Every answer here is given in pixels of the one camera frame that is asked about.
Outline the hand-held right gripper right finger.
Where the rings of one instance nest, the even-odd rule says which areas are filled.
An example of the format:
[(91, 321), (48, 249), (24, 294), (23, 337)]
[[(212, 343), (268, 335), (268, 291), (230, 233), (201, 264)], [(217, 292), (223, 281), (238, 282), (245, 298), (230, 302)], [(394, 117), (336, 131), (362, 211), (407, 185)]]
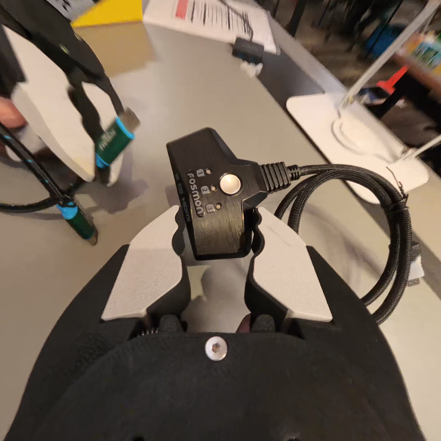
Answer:
[(331, 323), (333, 315), (305, 242), (263, 207), (254, 212), (252, 257), (244, 300), (251, 323), (261, 316), (275, 324), (293, 320)]

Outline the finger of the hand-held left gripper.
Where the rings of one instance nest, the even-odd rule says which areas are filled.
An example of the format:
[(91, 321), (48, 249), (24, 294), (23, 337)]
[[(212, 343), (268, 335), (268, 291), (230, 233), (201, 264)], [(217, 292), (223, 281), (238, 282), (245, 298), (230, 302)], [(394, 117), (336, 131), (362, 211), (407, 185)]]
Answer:
[(124, 155), (124, 134), (111, 98), (98, 86), (78, 81), (69, 85), (76, 116), (69, 155), (73, 170), (86, 182), (107, 187), (118, 180)]
[(15, 81), (11, 99), (33, 132), (86, 182), (95, 174), (93, 143), (72, 104), (64, 72), (30, 41), (3, 27), (24, 79)]

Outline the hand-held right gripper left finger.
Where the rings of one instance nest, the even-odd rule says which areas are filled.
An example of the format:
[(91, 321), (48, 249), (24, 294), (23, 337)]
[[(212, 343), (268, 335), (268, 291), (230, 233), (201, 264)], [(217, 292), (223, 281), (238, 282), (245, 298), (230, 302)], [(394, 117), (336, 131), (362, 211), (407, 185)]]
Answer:
[(184, 229), (182, 209), (174, 205), (135, 235), (102, 312), (103, 321), (182, 317), (191, 300)]

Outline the black switch box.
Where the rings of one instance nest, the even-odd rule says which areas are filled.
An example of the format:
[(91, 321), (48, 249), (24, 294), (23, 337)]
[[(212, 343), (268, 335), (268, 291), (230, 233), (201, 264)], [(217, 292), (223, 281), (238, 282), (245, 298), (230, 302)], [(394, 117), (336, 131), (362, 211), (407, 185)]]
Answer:
[(254, 209), (267, 197), (260, 166), (239, 159), (212, 128), (167, 143), (196, 260), (245, 257)]

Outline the black usb hub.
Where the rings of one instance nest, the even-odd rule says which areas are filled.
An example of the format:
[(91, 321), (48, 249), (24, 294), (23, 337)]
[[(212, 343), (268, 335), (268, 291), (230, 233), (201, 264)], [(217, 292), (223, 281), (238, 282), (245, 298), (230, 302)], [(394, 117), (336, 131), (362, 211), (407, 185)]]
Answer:
[(245, 38), (237, 37), (232, 46), (233, 57), (253, 65), (261, 64), (263, 55), (263, 45)]

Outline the person's left hand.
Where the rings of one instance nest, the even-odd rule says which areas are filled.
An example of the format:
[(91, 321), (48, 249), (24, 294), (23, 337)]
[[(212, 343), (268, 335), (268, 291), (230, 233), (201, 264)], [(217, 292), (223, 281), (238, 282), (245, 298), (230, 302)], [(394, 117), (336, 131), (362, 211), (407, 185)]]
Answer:
[(2, 96), (0, 97), (0, 123), (8, 129), (21, 129), (27, 125), (26, 119), (14, 103)]

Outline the yellow plastic bin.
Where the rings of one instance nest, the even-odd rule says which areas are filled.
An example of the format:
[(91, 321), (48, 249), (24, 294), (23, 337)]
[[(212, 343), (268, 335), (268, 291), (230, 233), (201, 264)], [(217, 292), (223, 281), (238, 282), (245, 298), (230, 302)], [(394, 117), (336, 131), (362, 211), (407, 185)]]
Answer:
[(73, 28), (141, 22), (142, 0), (103, 0), (76, 18)]

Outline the printed paper sheet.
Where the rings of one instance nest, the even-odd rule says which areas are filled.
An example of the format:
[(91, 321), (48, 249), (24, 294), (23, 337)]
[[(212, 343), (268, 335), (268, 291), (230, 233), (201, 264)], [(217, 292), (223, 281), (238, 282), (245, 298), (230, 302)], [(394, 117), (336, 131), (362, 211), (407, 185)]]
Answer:
[(144, 11), (143, 22), (231, 44), (241, 38), (262, 45), (265, 52), (278, 53), (269, 14), (253, 4), (217, 0), (151, 0)]

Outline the white desk lamp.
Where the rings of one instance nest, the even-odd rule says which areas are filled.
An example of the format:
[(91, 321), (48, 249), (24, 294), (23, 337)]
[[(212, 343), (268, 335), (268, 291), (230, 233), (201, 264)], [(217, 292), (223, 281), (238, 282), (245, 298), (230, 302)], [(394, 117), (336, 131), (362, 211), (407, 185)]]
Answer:
[(400, 36), (345, 93), (292, 96), (287, 100), (288, 113), (328, 162), (365, 168), (386, 178), (397, 188), (402, 184), (406, 193), (428, 182), (427, 167), (417, 155), (440, 143), (440, 136), (417, 153), (404, 153), (404, 144), (358, 101), (357, 95), (439, 7), (440, 1), (428, 1)]

